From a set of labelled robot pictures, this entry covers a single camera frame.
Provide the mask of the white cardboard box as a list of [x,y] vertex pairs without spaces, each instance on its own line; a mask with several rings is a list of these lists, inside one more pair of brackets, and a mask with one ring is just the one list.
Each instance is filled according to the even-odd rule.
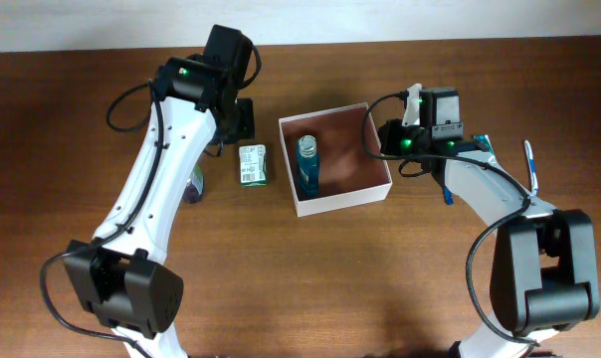
[[[370,157],[380,141],[366,102],[283,117],[280,142],[299,217],[369,204],[386,199],[392,178],[388,164]],[[297,142],[311,135],[319,157],[318,192],[309,196],[299,183]]]

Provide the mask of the blue mouthwash bottle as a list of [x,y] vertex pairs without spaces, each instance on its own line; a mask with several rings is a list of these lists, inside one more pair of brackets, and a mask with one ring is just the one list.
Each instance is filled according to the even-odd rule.
[[298,182],[302,191],[310,197],[318,193],[319,155],[317,141],[312,135],[304,135],[297,141]]

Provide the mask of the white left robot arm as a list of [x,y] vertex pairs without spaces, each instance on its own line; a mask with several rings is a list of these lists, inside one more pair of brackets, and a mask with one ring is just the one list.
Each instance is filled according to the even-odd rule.
[[183,357],[175,317],[184,283],[166,268],[172,224],[207,146],[254,136],[253,103],[238,93],[258,54],[241,31],[213,26],[202,53],[171,58],[146,84],[147,131],[120,195],[88,243],[61,254],[82,309],[132,357]]

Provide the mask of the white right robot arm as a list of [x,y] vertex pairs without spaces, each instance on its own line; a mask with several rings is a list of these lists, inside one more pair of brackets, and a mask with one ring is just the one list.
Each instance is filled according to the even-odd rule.
[[538,197],[531,145],[524,146],[523,186],[500,166],[487,135],[465,136],[456,89],[415,84],[395,96],[404,115],[378,129],[380,148],[369,156],[419,164],[446,204],[461,198],[486,224],[465,263],[482,324],[450,356],[539,357],[541,342],[594,319],[600,293],[592,221]]

